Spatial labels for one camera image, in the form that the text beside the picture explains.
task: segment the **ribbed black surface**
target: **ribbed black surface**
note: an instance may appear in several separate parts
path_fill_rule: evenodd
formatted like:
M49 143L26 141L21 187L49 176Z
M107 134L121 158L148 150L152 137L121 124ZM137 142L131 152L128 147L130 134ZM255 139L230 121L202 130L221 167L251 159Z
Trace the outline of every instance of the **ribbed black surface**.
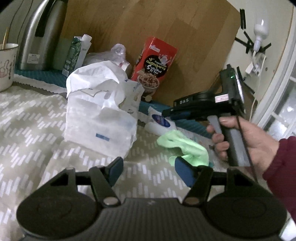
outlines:
M23 241L36 240L38 239L32 237L23 239ZM243 241L221 233L209 224L198 208L184 207L177 199L126 199L119 207L104 209L89 229L74 237L63 239L63 241L177 240ZM280 239L274 236L259 240Z

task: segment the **human hand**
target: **human hand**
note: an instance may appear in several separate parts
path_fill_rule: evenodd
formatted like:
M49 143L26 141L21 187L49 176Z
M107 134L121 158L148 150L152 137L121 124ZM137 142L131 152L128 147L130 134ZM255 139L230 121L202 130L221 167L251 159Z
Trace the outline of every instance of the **human hand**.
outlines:
M221 125L225 127L239 129L235 116L220 117L219 121ZM239 122L252 163L262 172L265 172L276 155L279 148L279 142L255 124L252 124L241 117L239 118ZM207 127L207 132L215 132L212 125ZM228 157L226 151L229 148L229 143L224 141L224 135L215 133L212 136L212 141L216 144L215 149L218 152L220 159L227 160Z

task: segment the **crumpled white bag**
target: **crumpled white bag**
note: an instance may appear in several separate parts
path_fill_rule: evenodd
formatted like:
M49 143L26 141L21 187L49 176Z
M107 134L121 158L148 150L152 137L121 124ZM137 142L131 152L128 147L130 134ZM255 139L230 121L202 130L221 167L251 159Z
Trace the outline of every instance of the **crumpled white bag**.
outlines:
M111 61L69 75L64 138L110 157L126 157L136 140L143 87Z

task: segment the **green cloth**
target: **green cloth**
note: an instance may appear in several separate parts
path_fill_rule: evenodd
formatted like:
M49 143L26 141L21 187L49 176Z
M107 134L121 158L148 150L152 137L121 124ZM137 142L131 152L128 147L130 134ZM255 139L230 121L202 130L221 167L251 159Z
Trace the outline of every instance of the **green cloth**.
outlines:
M195 141L190 140L180 131L172 130L165 133L157 139L157 144L165 148L181 148L184 154L182 158L194 167L209 165L207 149ZM172 166L175 165L176 157L171 156L168 160Z

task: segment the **wooden stick in mug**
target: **wooden stick in mug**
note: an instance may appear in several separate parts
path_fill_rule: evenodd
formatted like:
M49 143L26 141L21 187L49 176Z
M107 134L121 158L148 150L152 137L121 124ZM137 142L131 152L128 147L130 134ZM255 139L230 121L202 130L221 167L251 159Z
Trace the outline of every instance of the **wooden stick in mug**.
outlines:
M2 50L5 49L5 46L6 46L7 40L8 40L8 35L9 35L9 28L6 28L6 32L5 32L3 44L2 44Z

